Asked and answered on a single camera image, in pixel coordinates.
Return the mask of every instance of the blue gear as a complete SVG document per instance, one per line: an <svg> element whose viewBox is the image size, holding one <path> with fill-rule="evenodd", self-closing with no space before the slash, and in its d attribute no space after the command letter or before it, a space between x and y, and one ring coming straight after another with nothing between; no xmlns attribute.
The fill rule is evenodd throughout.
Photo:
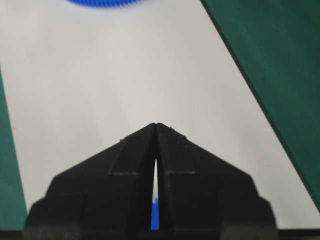
<svg viewBox="0 0 320 240"><path fill-rule="evenodd" d="M137 2L138 0L68 0L69 2L84 5L87 7L94 8L111 8L122 5L127 5L130 3Z"/></svg>

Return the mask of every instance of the blue object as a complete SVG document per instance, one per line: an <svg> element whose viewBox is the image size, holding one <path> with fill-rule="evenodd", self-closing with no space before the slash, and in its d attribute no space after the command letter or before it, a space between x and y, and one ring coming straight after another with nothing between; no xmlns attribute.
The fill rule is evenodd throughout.
<svg viewBox="0 0 320 240"><path fill-rule="evenodd" d="M159 230L159 200L152 203L151 230Z"/></svg>
<svg viewBox="0 0 320 240"><path fill-rule="evenodd" d="M94 8L111 8L131 4L138 0L68 0L69 2Z"/></svg>

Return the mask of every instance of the narrow slot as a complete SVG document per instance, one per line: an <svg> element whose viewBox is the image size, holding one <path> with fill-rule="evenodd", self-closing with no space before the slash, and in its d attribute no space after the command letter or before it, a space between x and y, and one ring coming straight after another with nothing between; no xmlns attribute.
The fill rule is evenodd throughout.
<svg viewBox="0 0 320 240"><path fill-rule="evenodd" d="M159 230L159 195L158 195L157 160L155 160L154 174L153 174L151 230L153 230L153 231L158 231Z"/></svg>

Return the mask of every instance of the green cutting mat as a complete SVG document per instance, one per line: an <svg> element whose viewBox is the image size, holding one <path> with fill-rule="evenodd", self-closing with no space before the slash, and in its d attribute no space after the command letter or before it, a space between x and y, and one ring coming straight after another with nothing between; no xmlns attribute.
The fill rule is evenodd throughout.
<svg viewBox="0 0 320 240"><path fill-rule="evenodd" d="M0 230L21 230L27 209L1 74L0 140Z"/></svg>
<svg viewBox="0 0 320 240"><path fill-rule="evenodd" d="M202 3L320 210L320 0Z"/></svg>

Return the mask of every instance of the green surface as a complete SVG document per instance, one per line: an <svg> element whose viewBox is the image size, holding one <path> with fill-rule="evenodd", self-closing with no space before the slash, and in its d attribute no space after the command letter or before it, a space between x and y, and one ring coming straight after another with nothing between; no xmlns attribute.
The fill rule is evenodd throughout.
<svg viewBox="0 0 320 240"><path fill-rule="evenodd" d="M27 216L0 74L0 230L21 230Z"/></svg>
<svg viewBox="0 0 320 240"><path fill-rule="evenodd" d="M320 210L320 0L202 2Z"/></svg>

